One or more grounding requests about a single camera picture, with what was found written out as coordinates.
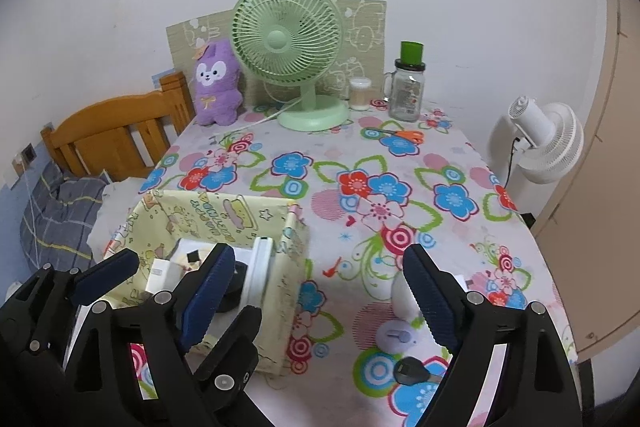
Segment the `white earbuds case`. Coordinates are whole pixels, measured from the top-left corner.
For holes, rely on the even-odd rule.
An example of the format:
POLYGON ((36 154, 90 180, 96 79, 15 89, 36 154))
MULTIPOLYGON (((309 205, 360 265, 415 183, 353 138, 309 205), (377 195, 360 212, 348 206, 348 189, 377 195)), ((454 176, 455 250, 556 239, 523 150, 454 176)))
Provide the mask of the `white earbuds case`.
POLYGON ((398 272, 394 278, 390 304, 392 305, 393 314, 399 320, 411 323, 422 317, 420 307, 402 272, 398 272))

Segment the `small white plug adapter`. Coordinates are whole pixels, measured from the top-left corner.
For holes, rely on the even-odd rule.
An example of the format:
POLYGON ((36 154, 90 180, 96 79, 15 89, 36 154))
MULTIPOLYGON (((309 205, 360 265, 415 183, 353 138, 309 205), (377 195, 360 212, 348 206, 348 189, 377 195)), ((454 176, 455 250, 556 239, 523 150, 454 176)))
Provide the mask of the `small white plug adapter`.
POLYGON ((161 291, 170 291, 176 289, 186 270, 179 263, 171 262, 165 259, 155 259, 146 280, 145 291, 154 296, 161 291))

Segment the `white power bank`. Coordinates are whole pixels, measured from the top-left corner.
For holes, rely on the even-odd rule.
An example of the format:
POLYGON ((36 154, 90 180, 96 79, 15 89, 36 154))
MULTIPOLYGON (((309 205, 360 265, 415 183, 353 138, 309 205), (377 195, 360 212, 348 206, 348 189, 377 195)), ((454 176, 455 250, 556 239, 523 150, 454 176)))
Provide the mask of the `white power bank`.
POLYGON ((268 236, 257 237, 246 264, 245 279, 242 287, 240 308, 252 306, 261 308, 264 301, 270 267, 273 257, 273 239, 268 236))

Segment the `lavender round gadget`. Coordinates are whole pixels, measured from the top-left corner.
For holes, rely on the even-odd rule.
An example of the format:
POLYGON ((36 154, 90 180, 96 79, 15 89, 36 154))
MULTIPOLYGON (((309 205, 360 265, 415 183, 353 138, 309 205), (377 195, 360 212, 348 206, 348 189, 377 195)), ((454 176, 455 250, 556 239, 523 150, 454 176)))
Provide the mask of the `lavender round gadget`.
POLYGON ((389 355, 401 355, 416 344, 416 334, 410 324, 396 319, 383 323, 374 339, 376 347, 389 355))

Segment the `black car key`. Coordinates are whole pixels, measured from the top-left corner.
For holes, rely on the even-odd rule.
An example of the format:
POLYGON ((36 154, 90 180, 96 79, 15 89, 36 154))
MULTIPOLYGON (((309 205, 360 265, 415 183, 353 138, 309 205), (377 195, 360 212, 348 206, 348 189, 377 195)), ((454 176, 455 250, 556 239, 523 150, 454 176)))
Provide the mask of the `black car key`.
POLYGON ((394 365, 393 377, 396 383, 401 386, 426 383, 439 385, 444 379, 442 374, 429 371, 420 360, 413 357, 400 359, 394 365))

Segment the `white 45W charger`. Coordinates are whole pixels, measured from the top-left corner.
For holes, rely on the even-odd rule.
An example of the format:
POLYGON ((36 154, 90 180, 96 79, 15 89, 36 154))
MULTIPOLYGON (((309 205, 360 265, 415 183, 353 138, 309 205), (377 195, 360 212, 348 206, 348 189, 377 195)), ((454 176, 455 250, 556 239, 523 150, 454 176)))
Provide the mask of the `white 45W charger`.
POLYGON ((246 271, 247 265, 244 262, 235 262, 231 281, 226 292, 222 296, 217 309, 219 313, 230 312, 240 305, 243 286, 245 283, 246 271))

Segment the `round bear compact mirror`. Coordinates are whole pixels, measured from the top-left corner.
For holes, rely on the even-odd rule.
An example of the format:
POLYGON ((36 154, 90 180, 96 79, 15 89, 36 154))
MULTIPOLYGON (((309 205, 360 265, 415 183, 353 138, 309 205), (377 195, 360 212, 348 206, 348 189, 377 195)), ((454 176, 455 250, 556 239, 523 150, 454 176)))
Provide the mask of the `round bear compact mirror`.
POLYGON ((190 251, 176 251, 170 258, 172 263, 179 265, 184 273, 198 271, 202 265, 201 251, 190 249, 190 251))

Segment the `yellow cartoon fabric storage box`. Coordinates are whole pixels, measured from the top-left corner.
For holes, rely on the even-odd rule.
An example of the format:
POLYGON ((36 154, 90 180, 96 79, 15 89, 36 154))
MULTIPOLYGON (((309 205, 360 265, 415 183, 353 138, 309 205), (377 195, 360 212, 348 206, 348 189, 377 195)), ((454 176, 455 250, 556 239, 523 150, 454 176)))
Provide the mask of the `yellow cartoon fabric storage box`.
POLYGON ((308 230, 291 199, 205 191, 152 190, 117 229, 105 251, 124 248, 138 254, 136 274, 109 291, 116 308, 138 305, 155 259, 167 259, 181 239, 250 248, 259 237, 273 240, 266 287, 262 292, 262 326, 256 339, 259 372, 281 373, 293 327, 300 286, 305 278, 308 230))

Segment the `plaid blue bedding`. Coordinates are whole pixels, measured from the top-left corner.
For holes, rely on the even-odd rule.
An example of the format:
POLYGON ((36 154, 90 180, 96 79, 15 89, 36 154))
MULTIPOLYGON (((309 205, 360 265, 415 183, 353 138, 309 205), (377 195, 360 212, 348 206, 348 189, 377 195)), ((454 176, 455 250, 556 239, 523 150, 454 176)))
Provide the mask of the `plaid blue bedding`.
POLYGON ((29 195, 20 241, 32 272, 51 265, 58 271, 86 271, 94 265, 88 237, 102 206, 107 176, 74 176, 51 161, 29 195))

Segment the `wooden chair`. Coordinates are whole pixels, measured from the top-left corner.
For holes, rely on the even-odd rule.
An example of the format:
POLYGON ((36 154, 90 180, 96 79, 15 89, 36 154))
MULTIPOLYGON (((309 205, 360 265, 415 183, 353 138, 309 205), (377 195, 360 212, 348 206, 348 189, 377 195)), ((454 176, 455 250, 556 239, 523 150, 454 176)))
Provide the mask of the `wooden chair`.
POLYGON ((166 124, 181 134, 194 116, 186 77, 172 72, 158 90, 109 98, 43 127, 41 139, 55 164, 79 178, 144 178, 169 150, 166 124))

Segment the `floral tablecloth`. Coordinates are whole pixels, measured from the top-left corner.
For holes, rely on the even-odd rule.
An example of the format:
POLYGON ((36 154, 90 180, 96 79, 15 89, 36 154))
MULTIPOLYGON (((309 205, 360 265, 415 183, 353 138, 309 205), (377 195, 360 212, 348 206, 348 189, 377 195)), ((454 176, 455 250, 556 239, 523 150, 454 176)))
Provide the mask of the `floral tablecloth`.
POLYGON ((430 383, 394 381, 412 355, 436 374, 450 355, 422 317, 401 355, 378 349, 375 333, 396 319, 390 304, 402 256, 422 245, 439 268, 498 306, 543 303, 561 336, 570 325, 544 257, 514 202, 480 154, 437 108, 415 124, 390 118, 381 101, 341 126, 285 129, 267 106, 234 126, 191 124, 142 184, 291 199, 308 230, 283 369, 257 372, 250 397, 278 426, 413 426, 435 393, 430 383), (424 134, 420 145, 386 131, 424 134))

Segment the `beige door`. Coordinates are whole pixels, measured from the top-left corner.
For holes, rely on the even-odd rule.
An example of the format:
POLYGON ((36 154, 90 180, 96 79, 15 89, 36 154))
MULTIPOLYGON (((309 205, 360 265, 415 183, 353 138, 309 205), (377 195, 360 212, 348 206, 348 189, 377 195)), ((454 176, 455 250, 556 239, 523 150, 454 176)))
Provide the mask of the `beige door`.
POLYGON ((639 0, 606 0, 585 150, 534 226, 559 291, 568 351, 585 361, 639 325, 639 0))

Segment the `glass jar green lid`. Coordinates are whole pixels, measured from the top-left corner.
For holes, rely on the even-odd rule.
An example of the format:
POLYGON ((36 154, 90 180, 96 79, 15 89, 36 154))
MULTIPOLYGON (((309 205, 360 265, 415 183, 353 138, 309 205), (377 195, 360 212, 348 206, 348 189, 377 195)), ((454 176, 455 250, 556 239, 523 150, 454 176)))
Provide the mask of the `glass jar green lid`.
POLYGON ((395 69, 385 75, 384 95, 394 119, 416 122, 420 118, 426 69, 423 51, 420 42, 401 41, 395 69))

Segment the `cotton swab container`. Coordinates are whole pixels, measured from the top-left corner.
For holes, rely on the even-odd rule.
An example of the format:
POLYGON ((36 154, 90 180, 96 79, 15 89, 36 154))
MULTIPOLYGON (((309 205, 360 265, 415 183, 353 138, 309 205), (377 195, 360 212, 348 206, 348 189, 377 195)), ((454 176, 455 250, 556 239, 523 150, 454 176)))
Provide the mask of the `cotton swab container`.
POLYGON ((349 107, 352 110, 367 110, 370 106, 372 81, 367 77, 349 80, 349 107))

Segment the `green desk fan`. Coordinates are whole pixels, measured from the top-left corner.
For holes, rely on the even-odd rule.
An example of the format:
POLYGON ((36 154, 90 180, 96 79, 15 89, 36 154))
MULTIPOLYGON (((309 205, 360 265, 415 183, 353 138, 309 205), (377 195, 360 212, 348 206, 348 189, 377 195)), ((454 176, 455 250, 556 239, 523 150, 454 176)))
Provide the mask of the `green desk fan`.
POLYGON ((299 90, 277 115, 292 131, 329 130, 348 119, 345 101, 316 91, 342 39, 341 15, 332 0, 239 0, 231 19, 232 49, 244 69, 265 83, 299 90))

